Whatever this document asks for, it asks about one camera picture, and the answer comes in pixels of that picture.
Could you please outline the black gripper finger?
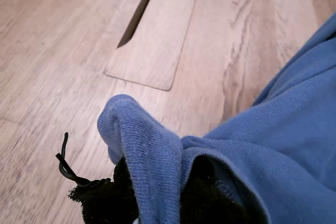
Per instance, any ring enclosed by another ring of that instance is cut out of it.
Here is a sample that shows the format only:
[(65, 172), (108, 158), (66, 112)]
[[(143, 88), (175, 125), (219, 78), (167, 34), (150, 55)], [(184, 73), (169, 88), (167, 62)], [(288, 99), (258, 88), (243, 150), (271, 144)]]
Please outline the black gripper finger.
[(247, 212), (214, 183), (190, 179), (181, 193), (181, 223), (250, 223)]
[(125, 158), (107, 178), (93, 186), (73, 188), (68, 197), (81, 204), (84, 223), (138, 223), (139, 209)]

